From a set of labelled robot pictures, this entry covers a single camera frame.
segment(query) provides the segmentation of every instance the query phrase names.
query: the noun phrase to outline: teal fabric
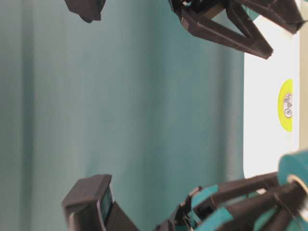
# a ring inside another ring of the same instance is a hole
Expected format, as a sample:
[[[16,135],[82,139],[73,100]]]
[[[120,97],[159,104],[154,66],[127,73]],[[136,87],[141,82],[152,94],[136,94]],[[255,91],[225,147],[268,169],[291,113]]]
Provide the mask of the teal fabric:
[[[243,177],[244,56],[166,0],[109,0],[90,25],[64,0],[5,0],[0,21],[0,230],[66,230],[62,199],[98,173],[142,231]]]

